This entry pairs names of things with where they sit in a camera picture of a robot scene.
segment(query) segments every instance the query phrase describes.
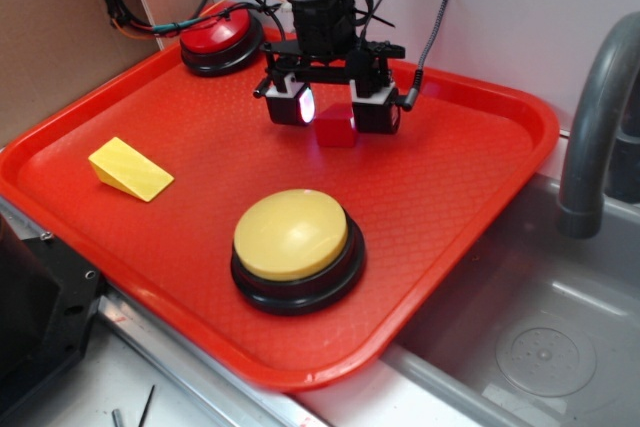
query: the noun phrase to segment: textured tray surface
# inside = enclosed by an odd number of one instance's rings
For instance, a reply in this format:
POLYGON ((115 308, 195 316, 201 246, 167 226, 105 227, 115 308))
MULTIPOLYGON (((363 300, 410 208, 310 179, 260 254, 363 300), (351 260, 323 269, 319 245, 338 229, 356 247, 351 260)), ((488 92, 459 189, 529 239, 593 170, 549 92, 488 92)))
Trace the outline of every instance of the textured tray surface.
MULTIPOLYGON (((189 74, 172 48, 25 134, 0 157, 0 190, 117 286, 239 375, 317 387, 375 358, 550 152, 537 99, 440 72, 395 136, 321 148, 270 123, 264 66, 189 74), (146 204, 98 181, 87 157, 114 136, 175 177, 146 204), (248 306, 230 276, 236 222, 274 192, 310 188, 360 225, 368 261, 346 298, 300 317, 248 306)), ((402 87, 408 67, 396 66, 402 87)), ((316 103, 348 88, 314 86, 316 103)))

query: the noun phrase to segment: tray rim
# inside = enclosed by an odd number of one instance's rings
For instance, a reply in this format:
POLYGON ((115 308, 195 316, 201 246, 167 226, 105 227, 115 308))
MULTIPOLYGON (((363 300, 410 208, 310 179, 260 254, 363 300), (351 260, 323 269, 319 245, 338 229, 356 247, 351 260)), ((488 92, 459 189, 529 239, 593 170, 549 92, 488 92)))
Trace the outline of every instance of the tray rim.
MULTIPOLYGON (((146 83, 163 75, 180 63, 179 45, 176 43, 164 51, 153 54, 126 72, 116 76, 77 101, 71 103, 53 116, 45 119, 32 129, 10 142, 0 152, 0 195, 6 197, 26 215, 32 217, 44 228, 53 231, 62 239, 69 240, 75 249, 90 261, 97 264, 103 262, 119 262, 115 256, 94 245, 84 234, 75 232, 64 219, 56 217, 37 199, 23 193, 16 185, 19 166, 28 161, 47 145, 55 143, 85 121, 108 109, 112 104, 132 94, 146 83)), ((409 65, 395 61, 393 65, 409 65)), ((398 84, 409 83, 410 79, 396 78, 398 84)), ((437 288, 448 272, 455 266, 468 247, 493 222, 508 205, 517 192, 535 173, 539 165, 551 153, 559 138, 559 124, 551 108, 539 98, 508 87, 485 81, 472 79, 457 74, 446 73, 435 69, 425 69, 425 86, 421 95, 434 97, 446 102, 483 110, 498 115, 494 110, 485 109, 487 99, 499 97, 508 109, 502 109, 502 117, 508 118, 529 133, 532 139, 532 150, 524 162, 498 187, 496 192, 483 204, 476 215, 455 236, 451 244, 430 265, 429 285, 425 276, 421 276, 402 301, 393 308, 384 320, 371 332, 369 337, 351 354, 339 361, 315 369, 282 371, 262 364, 247 355, 240 346, 228 341, 222 334, 212 329, 195 326, 195 320, 186 309, 175 302, 160 305, 153 300, 145 302, 135 295, 135 288, 125 289, 136 302, 141 303, 170 326, 194 341, 195 327, 199 339, 207 339, 210 355, 227 365, 231 370, 245 379, 257 384, 286 392, 303 391, 333 383, 345 375, 352 373, 374 361, 391 342, 395 334, 408 321, 424 300, 437 288), (469 105, 469 99, 475 105, 469 105)), ((140 284, 139 274, 132 272, 134 282, 140 284)))

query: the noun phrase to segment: sink basin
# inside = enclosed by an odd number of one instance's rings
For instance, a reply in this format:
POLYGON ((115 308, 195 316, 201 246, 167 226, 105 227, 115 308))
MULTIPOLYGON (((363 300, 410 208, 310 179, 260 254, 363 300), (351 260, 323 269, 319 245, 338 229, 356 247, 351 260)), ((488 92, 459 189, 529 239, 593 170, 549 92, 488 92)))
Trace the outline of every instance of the sink basin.
POLYGON ((557 191, 534 177, 396 345, 513 425, 637 425, 640 214, 607 200, 600 234, 568 239, 553 224, 557 191))

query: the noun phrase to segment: white wall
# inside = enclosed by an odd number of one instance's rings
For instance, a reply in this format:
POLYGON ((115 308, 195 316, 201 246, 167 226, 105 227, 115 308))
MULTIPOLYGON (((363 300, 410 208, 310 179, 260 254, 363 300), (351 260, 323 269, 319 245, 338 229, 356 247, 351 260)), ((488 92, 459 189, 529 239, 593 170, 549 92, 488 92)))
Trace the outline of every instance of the white wall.
MULTIPOLYGON (((440 0, 386 0, 396 23, 369 38, 405 45, 416 61, 440 0)), ((605 35, 640 0, 451 0, 427 65, 530 92, 569 129, 591 62, 605 35)))

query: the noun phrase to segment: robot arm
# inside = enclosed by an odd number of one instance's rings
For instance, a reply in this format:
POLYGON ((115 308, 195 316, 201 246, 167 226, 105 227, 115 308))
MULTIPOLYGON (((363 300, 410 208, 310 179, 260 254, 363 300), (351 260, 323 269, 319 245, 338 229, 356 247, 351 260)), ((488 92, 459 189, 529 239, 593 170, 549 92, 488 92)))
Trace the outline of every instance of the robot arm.
POLYGON ((271 119, 306 125, 309 117, 301 116, 296 106, 310 83, 348 84, 356 128, 395 133, 400 121, 398 90, 387 60, 404 58, 404 48, 360 41, 354 0, 288 1, 297 39, 264 45, 267 77, 254 91, 255 97, 266 98, 271 119), (343 62, 331 65, 335 61, 343 62))

